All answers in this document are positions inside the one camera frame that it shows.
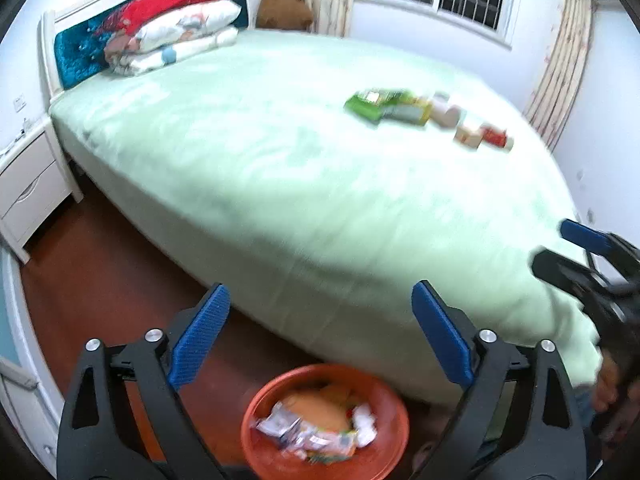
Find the person's right hand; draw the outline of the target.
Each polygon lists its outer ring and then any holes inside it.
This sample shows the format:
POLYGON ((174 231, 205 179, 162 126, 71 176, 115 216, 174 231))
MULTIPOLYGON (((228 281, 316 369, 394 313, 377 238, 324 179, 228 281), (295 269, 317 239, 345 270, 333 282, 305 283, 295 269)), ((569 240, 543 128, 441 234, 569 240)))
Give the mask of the person's right hand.
MULTIPOLYGON (((592 395, 592 407, 597 414, 606 413, 620 397, 623 374, 610 352, 602 351, 602 364, 597 376, 596 388, 592 395)), ((609 447, 619 445, 639 417, 639 379, 636 379, 624 395, 623 414, 615 424, 615 429, 601 434, 601 439, 609 447)))

